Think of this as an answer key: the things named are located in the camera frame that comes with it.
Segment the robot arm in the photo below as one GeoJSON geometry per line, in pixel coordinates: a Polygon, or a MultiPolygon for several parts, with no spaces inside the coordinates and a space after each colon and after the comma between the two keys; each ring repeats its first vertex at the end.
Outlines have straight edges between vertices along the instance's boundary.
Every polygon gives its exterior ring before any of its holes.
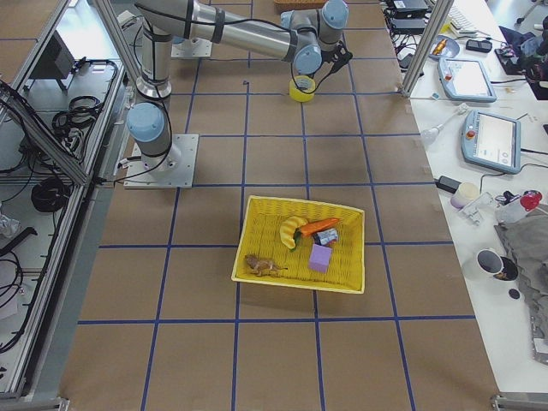
{"type": "Polygon", "coordinates": [[[169,170],[179,161],[167,101],[171,95],[170,59],[175,39],[204,39],[288,62],[290,71],[314,77],[323,64],[335,74],[352,58],[343,43],[348,22],[344,1],[319,9],[290,10],[279,23],[245,18],[198,1],[139,1],[143,17],[140,75],[142,100],[128,112],[128,130],[146,171],[169,170]]]}

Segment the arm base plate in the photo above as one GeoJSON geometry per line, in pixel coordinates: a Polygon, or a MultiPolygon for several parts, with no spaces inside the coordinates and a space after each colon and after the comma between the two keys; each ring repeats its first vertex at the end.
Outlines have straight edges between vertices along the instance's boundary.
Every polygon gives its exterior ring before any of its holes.
{"type": "Polygon", "coordinates": [[[211,55],[212,42],[206,39],[183,39],[174,37],[171,57],[175,59],[208,58],[211,55]]]}
{"type": "Polygon", "coordinates": [[[191,188],[199,145],[197,134],[175,134],[167,159],[141,157],[128,166],[123,186],[129,189],[191,188]]]}

